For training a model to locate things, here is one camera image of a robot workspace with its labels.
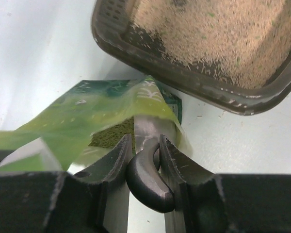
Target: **white table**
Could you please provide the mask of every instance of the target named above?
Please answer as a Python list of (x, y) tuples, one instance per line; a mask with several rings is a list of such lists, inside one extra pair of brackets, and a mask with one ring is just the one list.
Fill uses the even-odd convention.
[[(28, 122), (80, 80), (143, 77), (96, 45), (94, 4), (0, 0), (1, 130)], [(213, 172), (291, 173), (291, 93), (274, 109), (243, 117), (173, 91), (183, 100), (183, 128), (200, 165)], [(131, 196), (128, 232), (162, 233), (164, 216)]]

